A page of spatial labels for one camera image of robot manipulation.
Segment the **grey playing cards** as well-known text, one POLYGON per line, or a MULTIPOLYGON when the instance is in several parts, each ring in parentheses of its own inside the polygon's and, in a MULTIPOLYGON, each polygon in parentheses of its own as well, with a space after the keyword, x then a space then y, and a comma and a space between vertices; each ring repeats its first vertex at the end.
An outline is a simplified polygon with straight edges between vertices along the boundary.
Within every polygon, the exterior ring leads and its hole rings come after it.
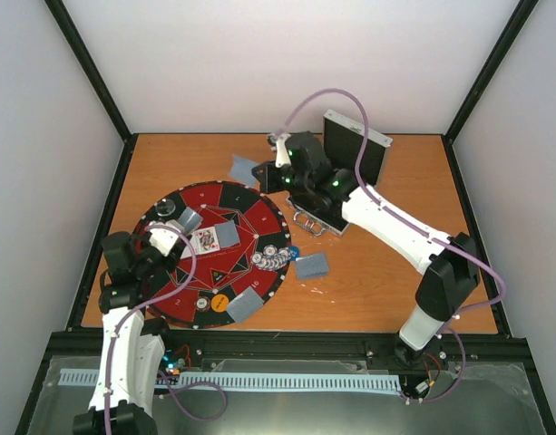
POLYGON ((295 265, 296 275, 299 280, 324 277, 329 273, 329 264, 324 252, 300 256, 296 259, 295 265))

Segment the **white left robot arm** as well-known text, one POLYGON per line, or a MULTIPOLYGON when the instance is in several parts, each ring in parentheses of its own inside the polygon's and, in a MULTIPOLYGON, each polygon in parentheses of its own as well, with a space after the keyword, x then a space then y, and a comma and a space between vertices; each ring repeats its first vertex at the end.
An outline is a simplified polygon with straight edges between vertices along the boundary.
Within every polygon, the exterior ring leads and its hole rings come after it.
POLYGON ((154 434, 152 401, 160 365, 176 353, 163 319, 146 320, 148 281, 172 270, 183 251, 193 253, 190 232, 179 222, 151 222, 142 236, 126 231, 102 241, 102 353, 87 412, 73 419, 75 434, 154 434))

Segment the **orange big blind button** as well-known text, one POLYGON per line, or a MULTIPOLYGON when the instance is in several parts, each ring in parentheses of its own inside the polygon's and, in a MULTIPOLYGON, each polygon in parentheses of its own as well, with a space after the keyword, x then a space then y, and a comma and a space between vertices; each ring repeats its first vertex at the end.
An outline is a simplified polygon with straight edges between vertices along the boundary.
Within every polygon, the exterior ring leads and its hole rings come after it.
POLYGON ((223 313, 227 310, 229 298, 223 294, 216 294, 212 297, 210 308, 216 313, 223 313))

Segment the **aluminium poker chip case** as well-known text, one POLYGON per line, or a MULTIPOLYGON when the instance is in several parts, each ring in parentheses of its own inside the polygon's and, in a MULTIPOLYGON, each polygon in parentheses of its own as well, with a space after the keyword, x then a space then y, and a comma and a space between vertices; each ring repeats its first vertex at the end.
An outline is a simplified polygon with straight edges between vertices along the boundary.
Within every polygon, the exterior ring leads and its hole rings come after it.
POLYGON ((286 142, 292 152, 293 174, 302 175, 288 190, 287 203, 295 210, 294 222, 319 237, 329 231, 342 236, 349 223, 342 216, 342 202, 358 187, 360 177, 376 187, 393 140, 334 110, 323 115, 323 135, 295 133, 286 142))

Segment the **red black triangular button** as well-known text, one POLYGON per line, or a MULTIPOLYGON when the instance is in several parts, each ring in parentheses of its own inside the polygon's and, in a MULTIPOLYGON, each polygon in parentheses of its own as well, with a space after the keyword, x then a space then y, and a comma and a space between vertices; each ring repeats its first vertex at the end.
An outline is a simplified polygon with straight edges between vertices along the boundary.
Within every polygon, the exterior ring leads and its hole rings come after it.
POLYGON ((217 285, 219 282, 221 282, 225 277, 227 276, 226 272, 223 271, 219 271, 216 269, 211 269, 210 270, 210 278, 211 278, 211 282, 214 285, 217 285))

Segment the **grey card deck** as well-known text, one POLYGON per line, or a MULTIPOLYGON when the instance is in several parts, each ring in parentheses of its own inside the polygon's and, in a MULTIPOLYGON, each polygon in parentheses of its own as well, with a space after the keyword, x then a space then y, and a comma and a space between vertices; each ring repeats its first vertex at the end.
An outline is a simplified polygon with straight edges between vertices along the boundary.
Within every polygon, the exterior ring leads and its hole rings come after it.
POLYGON ((190 207, 186 207, 175 220, 179 231, 185 235, 198 229, 202 222, 202 216, 190 207))

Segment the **blue white poker chips pile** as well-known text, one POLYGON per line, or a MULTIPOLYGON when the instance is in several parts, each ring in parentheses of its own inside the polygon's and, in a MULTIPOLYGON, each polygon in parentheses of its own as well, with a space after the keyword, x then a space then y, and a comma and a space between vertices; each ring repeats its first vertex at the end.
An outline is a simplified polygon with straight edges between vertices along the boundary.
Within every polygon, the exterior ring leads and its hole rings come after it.
POLYGON ((262 252, 255 252, 251 256, 252 264, 260 270, 275 271, 286 266, 291 259, 288 248, 265 246, 262 252))

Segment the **orange black poker chip stack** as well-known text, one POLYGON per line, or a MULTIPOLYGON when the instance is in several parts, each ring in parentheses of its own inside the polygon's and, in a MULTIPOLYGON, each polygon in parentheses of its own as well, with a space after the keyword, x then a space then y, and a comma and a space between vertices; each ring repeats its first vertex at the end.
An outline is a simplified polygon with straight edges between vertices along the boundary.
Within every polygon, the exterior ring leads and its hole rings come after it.
POLYGON ((206 312, 210 309, 210 299, 208 297, 200 297, 196 303, 196 309, 199 312, 206 312))

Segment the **clear dealer button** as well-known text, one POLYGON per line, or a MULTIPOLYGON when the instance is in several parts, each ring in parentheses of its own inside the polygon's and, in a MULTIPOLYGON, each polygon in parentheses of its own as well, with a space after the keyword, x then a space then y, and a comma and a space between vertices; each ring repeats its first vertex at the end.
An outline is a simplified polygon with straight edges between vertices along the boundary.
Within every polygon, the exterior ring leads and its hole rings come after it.
POLYGON ((170 198, 163 198, 155 204, 156 214, 161 218, 172 215, 175 210, 175 202, 170 198))

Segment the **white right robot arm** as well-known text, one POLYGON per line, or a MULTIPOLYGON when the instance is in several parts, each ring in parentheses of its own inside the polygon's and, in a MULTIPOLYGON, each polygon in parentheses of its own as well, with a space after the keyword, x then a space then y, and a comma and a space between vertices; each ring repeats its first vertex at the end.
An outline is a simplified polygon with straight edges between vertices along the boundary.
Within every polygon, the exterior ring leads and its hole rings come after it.
POLYGON ((261 192, 287 192, 290 206, 321 230, 363 228, 421 275, 415 308, 394 344, 397 361, 414 365, 480 284, 475 242, 464 233, 452 237, 424 225, 367 185, 358 167, 334 166, 309 131, 271 134, 268 144, 275 158, 252 170, 261 192))

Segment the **blue small blind button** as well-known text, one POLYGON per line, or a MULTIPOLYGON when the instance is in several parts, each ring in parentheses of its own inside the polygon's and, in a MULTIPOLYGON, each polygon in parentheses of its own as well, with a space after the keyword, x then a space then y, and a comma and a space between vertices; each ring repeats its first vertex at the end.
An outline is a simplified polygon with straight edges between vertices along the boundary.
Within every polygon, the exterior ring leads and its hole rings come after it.
POLYGON ((297 246, 289 246, 288 255, 290 260, 296 260, 300 256, 299 248, 297 246))

